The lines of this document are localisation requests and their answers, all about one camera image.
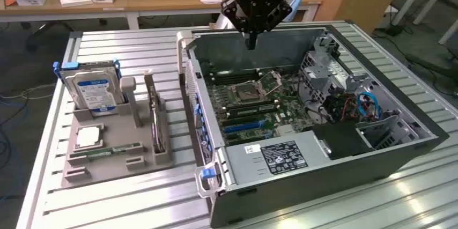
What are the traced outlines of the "Nvidia graphics card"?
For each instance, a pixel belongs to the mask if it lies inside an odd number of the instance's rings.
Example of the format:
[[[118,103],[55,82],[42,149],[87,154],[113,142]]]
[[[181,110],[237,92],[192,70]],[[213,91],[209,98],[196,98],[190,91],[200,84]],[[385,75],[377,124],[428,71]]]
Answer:
[[[153,120],[153,137],[156,153],[165,153],[170,150],[169,124],[166,101],[156,88],[153,70],[145,72],[145,83],[149,92],[150,115]]]

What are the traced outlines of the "metal socket cover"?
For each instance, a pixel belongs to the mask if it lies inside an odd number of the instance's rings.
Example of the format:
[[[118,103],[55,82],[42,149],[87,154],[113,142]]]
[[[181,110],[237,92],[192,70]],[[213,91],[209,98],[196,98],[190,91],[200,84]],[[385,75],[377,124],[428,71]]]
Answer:
[[[258,89],[264,95],[269,95],[282,86],[282,76],[278,71],[272,70],[260,80]]]

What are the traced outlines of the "metal drive cage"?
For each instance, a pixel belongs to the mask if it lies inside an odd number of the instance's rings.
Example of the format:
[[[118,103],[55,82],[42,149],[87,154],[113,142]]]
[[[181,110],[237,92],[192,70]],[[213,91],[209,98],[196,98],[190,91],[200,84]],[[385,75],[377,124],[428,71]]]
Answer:
[[[313,49],[305,54],[298,93],[302,101],[322,104],[334,93],[356,93],[369,80],[367,71],[353,72],[344,58],[351,57],[341,43],[329,33],[314,41]]]

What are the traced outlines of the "CPU socket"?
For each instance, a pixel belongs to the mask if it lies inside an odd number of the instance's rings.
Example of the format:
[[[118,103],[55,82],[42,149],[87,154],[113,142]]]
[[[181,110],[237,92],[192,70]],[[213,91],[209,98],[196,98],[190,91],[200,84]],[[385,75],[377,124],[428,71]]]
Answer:
[[[249,81],[232,86],[233,95],[237,102],[249,103],[261,101],[265,97],[258,89],[256,81]]]

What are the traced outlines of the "black power adapter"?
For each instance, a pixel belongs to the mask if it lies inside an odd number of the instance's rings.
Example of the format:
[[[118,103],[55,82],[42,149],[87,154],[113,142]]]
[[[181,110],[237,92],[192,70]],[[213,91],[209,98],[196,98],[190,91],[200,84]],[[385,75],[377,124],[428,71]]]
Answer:
[[[397,36],[400,35],[405,30],[405,27],[401,25],[391,25],[387,29],[385,29],[385,33],[389,36]]]

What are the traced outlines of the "green motherboard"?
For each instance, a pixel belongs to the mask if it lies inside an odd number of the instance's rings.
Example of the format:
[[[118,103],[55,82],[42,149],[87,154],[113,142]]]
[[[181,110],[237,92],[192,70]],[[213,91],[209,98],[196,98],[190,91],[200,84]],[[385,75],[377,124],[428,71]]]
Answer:
[[[241,145],[245,143],[261,141],[264,139],[281,137],[288,134],[302,132],[305,128],[313,125],[313,120],[308,114],[306,106],[298,96],[298,75],[286,74],[282,69],[273,69],[282,76],[282,86],[269,95],[264,95],[261,101],[240,103],[233,95],[232,86],[258,80],[272,71],[257,70],[254,72],[242,71],[228,74],[212,73],[206,79],[208,92],[212,99],[214,113],[222,132],[226,146]],[[226,118],[228,109],[248,107],[264,104],[277,104],[276,113],[253,115],[236,119]],[[233,133],[224,133],[224,128],[232,125],[240,125],[265,120],[262,128],[244,130]]]

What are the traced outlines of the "RAM stick black label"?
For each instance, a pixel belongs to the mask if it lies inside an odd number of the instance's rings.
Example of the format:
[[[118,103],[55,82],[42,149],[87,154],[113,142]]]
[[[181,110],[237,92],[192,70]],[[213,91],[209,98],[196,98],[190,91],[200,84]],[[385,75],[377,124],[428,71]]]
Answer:
[[[236,119],[236,118],[248,117],[253,115],[276,113],[277,110],[278,110],[277,104],[264,104],[264,105],[233,108],[233,109],[228,109],[226,118]]]

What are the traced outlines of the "blue expansion slot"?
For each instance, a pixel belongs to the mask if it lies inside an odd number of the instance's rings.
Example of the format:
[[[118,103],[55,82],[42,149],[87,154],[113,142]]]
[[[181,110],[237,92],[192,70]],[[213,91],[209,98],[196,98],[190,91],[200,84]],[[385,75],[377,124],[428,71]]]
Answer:
[[[229,133],[240,132],[244,130],[252,130],[252,129],[262,128],[265,125],[265,122],[266,122],[265,120],[260,120],[256,122],[228,126],[224,128],[224,133],[229,134]]]

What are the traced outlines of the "black stand foot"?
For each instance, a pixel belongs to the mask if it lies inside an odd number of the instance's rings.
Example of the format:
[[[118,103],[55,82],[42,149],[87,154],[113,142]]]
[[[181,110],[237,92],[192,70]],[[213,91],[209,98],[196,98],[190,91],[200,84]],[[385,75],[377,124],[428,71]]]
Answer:
[[[458,82],[458,61],[453,60],[449,65],[444,66],[437,65],[411,54],[408,54],[405,58],[409,62],[419,64],[424,68],[440,73]]]

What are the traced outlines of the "hard disk in blue caddy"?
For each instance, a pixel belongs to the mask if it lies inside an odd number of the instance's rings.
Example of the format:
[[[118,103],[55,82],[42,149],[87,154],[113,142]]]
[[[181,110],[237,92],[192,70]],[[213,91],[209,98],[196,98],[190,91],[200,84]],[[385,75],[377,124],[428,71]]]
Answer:
[[[78,110],[87,109],[94,116],[105,116],[126,102],[120,60],[55,62],[54,73],[71,94]]]

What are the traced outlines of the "metal disk bay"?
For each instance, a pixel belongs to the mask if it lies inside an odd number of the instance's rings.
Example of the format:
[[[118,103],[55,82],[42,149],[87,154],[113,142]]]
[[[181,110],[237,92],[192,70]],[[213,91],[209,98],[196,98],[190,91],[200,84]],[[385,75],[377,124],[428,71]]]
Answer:
[[[365,142],[376,150],[420,139],[419,133],[399,115],[376,122],[360,122],[356,124],[356,127]]]

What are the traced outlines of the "grey printed parts rack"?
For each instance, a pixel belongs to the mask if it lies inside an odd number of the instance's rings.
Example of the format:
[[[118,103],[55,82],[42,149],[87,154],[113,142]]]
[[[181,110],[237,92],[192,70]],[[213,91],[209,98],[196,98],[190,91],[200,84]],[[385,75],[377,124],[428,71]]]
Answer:
[[[126,154],[105,158],[70,158],[73,153],[94,150],[75,150],[78,129],[93,126],[101,127],[103,139],[103,146],[94,149],[133,143],[141,143],[144,146],[128,150]],[[165,153],[156,153],[149,93],[148,99],[121,104],[115,108],[115,114],[93,117],[87,110],[77,110],[74,112],[63,168],[63,188],[77,188],[153,171],[161,171],[173,167],[173,165],[173,147]]]

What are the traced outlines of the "grey power supply unit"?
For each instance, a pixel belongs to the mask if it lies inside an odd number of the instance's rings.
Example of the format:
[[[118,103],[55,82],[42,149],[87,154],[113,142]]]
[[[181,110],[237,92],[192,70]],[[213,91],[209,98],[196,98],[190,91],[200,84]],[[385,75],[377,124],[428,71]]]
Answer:
[[[226,148],[236,183],[254,183],[332,162],[313,131]]]

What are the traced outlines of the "silver CPU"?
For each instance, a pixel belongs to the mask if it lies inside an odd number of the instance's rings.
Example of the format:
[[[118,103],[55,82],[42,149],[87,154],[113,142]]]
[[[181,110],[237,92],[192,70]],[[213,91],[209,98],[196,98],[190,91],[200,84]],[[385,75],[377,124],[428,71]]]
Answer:
[[[82,127],[77,133],[75,150],[87,150],[103,146],[102,129],[98,126]]]

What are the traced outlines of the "green RAM stick bare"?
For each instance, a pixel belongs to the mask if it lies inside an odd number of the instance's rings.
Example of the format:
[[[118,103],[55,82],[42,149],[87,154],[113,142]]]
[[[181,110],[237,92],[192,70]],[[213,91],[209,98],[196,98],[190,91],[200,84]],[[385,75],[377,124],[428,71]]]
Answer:
[[[144,145],[141,143],[133,143],[133,144],[125,144],[122,146],[117,147],[103,147],[101,149],[87,150],[78,153],[70,154],[70,158],[81,158],[87,157],[89,159],[98,159],[105,158],[110,156],[115,156],[120,154],[126,154],[128,150],[142,147]]]

